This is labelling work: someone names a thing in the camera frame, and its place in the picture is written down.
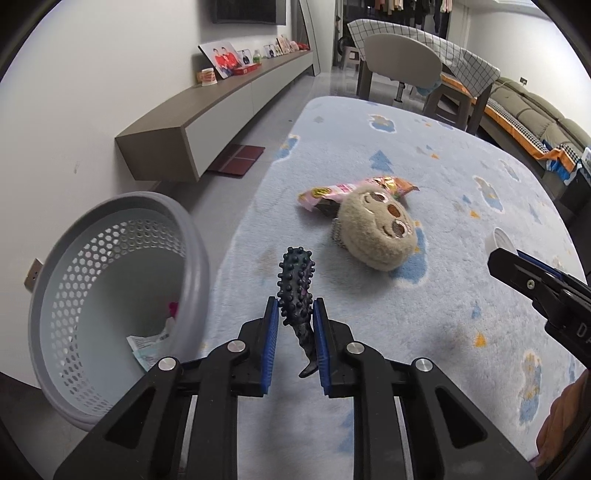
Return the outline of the white wet wipes packet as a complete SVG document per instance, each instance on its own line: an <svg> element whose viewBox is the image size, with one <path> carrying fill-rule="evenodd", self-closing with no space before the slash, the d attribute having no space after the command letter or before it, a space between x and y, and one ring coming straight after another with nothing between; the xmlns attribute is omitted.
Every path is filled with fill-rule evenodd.
<svg viewBox="0 0 591 480"><path fill-rule="evenodd" d="M149 371L160 358L170 343L170 337L175 327L175 319L168 317L160 333L147 337L127 336L126 341L131 348L132 355L144 371Z"/></svg>

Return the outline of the dark spiky rubber toy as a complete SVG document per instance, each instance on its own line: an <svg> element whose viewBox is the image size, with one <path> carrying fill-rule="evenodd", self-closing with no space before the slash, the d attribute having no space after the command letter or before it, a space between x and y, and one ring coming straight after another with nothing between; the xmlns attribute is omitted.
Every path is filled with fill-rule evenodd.
<svg viewBox="0 0 591 480"><path fill-rule="evenodd" d="M288 247L279 264L279 307L283 324L294 330L298 344L308 358L308 365L298 374L301 378L310 377L318 370L315 334L311 326L314 300L310 292L311 279L315 273L315 261L311 251L304 247Z"/></svg>

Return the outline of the pink snack wrapper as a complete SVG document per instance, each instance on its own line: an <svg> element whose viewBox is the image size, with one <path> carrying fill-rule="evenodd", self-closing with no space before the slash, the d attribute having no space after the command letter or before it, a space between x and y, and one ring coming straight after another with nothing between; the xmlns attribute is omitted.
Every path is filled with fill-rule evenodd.
<svg viewBox="0 0 591 480"><path fill-rule="evenodd" d="M395 176L377 176L363 179L356 183L339 183L332 186L314 187L297 196L297 202L305 210L318 210L330 218L338 215L339 205L353 191L372 186L388 192L396 200L404 198L408 193L419 191L415 184Z"/></svg>

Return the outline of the beige plush sloth toy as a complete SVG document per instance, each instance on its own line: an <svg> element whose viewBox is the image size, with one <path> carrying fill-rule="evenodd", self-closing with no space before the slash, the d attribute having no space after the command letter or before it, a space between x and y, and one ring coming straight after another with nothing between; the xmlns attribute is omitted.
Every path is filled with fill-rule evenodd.
<svg viewBox="0 0 591 480"><path fill-rule="evenodd" d="M418 245L414 220L378 186L363 185L342 199L332 239L356 260L378 271L398 269Z"/></svg>

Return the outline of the light blue patterned rug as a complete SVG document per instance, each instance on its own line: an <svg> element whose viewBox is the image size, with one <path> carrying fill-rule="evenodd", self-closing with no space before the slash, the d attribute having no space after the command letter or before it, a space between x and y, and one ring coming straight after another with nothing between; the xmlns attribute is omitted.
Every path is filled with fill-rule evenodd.
<svg viewBox="0 0 591 480"><path fill-rule="evenodd" d="M332 222L297 199L315 187L394 175L417 237L400 267L374 270L332 238ZM493 278L486 240L512 245L575 278L573 240L537 178L507 153L439 122L352 98L318 97L294 122L228 246L211 289L200 350L235 339L276 295L290 247L311 252L311 293L330 318L386 358L426 357L518 450L498 479L531 479L552 402L583 366L544 329L531 302Z"/></svg>

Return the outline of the pink plastic piece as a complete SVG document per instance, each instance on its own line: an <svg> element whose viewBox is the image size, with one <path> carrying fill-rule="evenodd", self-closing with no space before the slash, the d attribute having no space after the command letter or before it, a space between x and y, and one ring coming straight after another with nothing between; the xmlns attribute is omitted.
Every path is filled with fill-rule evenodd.
<svg viewBox="0 0 591 480"><path fill-rule="evenodd" d="M172 318L176 318L177 311L178 311L178 303L177 302L169 302L169 304L168 304L169 316Z"/></svg>

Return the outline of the green sofa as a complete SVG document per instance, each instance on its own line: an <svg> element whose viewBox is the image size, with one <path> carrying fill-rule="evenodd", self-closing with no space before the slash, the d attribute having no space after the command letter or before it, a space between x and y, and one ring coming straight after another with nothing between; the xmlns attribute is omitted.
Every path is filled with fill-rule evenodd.
<svg viewBox="0 0 591 480"><path fill-rule="evenodd" d="M590 135L575 121L505 77L492 86L480 129L535 174L552 173L564 184L573 180L590 146Z"/></svg>

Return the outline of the grey perforated waste basket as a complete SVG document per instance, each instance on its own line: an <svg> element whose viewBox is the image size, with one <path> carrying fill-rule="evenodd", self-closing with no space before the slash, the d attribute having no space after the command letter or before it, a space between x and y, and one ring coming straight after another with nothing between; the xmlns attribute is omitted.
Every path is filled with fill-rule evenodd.
<svg viewBox="0 0 591 480"><path fill-rule="evenodd" d="M126 337L160 333L169 302L165 356L197 358L210 286L204 242L175 200L135 192L88 211L50 251L30 303L29 351L49 403L91 430L144 374Z"/></svg>

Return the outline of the dark red floor scale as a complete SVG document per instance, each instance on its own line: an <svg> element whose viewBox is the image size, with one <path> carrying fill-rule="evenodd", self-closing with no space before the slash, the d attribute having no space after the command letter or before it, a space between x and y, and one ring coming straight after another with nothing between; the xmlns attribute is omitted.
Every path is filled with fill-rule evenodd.
<svg viewBox="0 0 591 480"><path fill-rule="evenodd" d="M266 148L255 145L230 144L207 168L216 175L242 178L259 160Z"/></svg>

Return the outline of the floating wooden tv cabinet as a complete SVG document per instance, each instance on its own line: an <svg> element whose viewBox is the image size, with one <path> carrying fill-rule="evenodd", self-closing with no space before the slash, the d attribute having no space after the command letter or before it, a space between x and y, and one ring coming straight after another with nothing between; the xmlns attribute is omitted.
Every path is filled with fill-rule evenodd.
<svg viewBox="0 0 591 480"><path fill-rule="evenodd" d="M188 88L155 107L115 137L132 177L197 182L254 116L311 68L313 59L311 51L266 59L255 71Z"/></svg>

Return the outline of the checkered tablecloth dining table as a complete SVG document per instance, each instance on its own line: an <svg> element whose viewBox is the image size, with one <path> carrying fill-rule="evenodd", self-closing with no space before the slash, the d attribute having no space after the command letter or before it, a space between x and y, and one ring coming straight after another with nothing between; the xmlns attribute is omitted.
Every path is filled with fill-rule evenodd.
<svg viewBox="0 0 591 480"><path fill-rule="evenodd" d="M497 67L463 47L414 27L358 19L349 22L348 28L363 61L361 98L369 98L372 75L377 73L427 90L424 111L433 113L435 95L443 87L441 74L448 69L476 99L472 113L463 109L459 127L470 134L477 132L492 86L500 78Z"/></svg>

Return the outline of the grey dining chair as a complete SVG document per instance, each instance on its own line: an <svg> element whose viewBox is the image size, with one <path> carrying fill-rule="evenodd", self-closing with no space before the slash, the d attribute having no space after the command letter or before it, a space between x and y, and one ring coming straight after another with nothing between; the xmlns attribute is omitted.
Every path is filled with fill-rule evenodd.
<svg viewBox="0 0 591 480"><path fill-rule="evenodd" d="M373 75L379 74L417 90L428 90L423 114L443 119L447 112L438 108L439 97L435 93L441 85L442 72L440 57L425 44L392 33L370 35L363 41L358 94L361 99L368 100Z"/></svg>

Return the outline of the white paper cup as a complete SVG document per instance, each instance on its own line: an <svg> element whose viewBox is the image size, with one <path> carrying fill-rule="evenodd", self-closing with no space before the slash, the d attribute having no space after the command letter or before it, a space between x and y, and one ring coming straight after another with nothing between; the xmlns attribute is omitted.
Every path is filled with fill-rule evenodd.
<svg viewBox="0 0 591 480"><path fill-rule="evenodd" d="M212 86L217 83L216 71L214 68L205 68L197 73L197 81L202 86Z"/></svg>

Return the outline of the red flat box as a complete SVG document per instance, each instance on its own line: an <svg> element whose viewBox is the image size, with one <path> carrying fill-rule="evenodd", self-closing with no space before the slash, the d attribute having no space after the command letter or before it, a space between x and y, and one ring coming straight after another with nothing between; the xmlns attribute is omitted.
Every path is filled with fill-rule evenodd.
<svg viewBox="0 0 591 480"><path fill-rule="evenodd" d="M249 64L249 65L245 65L245 66L239 66L236 67L235 69L232 70L232 75L233 76L242 76L242 75L246 75L249 73L252 73L254 71L256 71L257 69L259 69L262 65L260 64Z"/></svg>

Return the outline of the framed family photo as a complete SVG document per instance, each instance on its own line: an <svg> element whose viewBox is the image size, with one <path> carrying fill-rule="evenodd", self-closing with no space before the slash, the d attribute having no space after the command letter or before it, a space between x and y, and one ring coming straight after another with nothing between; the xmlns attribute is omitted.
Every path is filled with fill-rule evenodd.
<svg viewBox="0 0 591 480"><path fill-rule="evenodd" d="M201 43L198 48L211 61L211 65L222 79L231 77L235 69L242 67L242 59L228 40Z"/></svg>

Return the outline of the hanging clothes rack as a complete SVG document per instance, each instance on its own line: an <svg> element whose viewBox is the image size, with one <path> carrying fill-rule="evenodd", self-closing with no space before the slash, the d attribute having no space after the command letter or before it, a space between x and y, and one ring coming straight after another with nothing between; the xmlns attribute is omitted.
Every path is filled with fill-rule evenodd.
<svg viewBox="0 0 591 480"><path fill-rule="evenodd" d="M446 38L452 7L452 1L442 0L346 1L344 24L358 19L379 20L419 28Z"/></svg>

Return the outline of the grey stool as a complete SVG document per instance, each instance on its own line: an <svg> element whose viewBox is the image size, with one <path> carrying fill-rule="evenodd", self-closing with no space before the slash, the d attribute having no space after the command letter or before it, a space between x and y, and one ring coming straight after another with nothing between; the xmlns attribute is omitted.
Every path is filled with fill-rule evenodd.
<svg viewBox="0 0 591 480"><path fill-rule="evenodd" d="M341 69L346 70L352 68L356 72L359 71L361 63L360 52L356 47L345 46L342 48Z"/></svg>

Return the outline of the wall power socket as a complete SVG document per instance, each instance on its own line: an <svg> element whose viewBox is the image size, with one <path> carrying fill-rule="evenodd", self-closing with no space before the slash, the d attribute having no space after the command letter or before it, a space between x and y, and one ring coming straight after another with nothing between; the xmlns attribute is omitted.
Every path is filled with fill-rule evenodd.
<svg viewBox="0 0 591 480"><path fill-rule="evenodd" d="M42 268L43 268L43 263L38 258L35 258L31 264L31 266L28 270L28 273L26 274L26 277L23 282L25 289L27 291L33 292L33 290L35 288L36 281L39 278Z"/></svg>

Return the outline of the wall mounted television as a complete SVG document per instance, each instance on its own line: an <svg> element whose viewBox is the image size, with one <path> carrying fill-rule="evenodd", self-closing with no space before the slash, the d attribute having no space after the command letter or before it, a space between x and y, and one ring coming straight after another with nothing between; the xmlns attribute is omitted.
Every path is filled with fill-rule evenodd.
<svg viewBox="0 0 591 480"><path fill-rule="evenodd" d="M287 24L286 0L215 0L211 2L213 23Z"/></svg>

